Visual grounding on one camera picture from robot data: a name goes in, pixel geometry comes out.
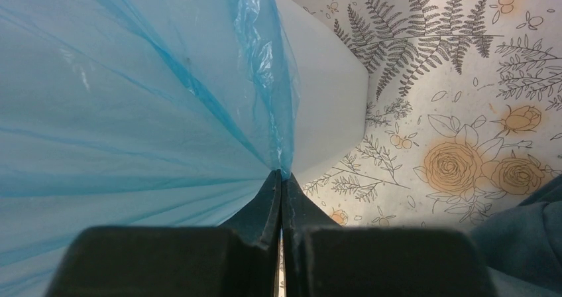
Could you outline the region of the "white paper trash bin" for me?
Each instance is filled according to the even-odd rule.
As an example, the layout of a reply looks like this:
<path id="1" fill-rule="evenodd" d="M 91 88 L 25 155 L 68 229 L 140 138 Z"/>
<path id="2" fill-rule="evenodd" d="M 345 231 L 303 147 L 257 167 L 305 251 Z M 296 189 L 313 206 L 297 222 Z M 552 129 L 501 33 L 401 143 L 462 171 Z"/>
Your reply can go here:
<path id="1" fill-rule="evenodd" d="M 368 72 L 321 21 L 292 0 L 275 0 L 298 74 L 292 173 L 319 178 L 365 133 Z"/>

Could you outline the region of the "blue plastic trash bag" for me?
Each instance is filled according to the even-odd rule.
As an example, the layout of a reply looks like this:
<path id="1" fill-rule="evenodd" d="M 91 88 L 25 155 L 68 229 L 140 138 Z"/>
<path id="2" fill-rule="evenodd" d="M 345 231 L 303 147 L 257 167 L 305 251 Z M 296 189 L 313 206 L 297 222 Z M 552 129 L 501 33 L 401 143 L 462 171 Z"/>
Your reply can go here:
<path id="1" fill-rule="evenodd" d="M 1 0 L 1 295 L 95 225 L 216 225 L 289 177 L 275 0 Z"/>

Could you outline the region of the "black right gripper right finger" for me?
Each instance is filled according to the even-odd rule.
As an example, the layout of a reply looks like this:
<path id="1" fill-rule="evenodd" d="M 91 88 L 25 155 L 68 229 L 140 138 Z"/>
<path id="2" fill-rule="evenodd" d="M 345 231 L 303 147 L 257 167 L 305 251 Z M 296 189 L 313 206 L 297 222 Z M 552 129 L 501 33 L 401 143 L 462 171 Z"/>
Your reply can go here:
<path id="1" fill-rule="evenodd" d="M 343 227 L 295 178 L 280 185 L 287 296 L 496 296 L 461 232 Z"/>

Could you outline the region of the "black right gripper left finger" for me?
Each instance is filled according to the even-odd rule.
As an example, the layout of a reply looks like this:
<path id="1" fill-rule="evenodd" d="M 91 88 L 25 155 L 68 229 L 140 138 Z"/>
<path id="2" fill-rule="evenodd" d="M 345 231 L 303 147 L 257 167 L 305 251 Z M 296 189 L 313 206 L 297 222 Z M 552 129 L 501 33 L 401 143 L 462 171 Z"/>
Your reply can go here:
<path id="1" fill-rule="evenodd" d="M 279 171 L 217 227 L 97 226 L 72 242 L 47 296 L 276 296 Z"/>

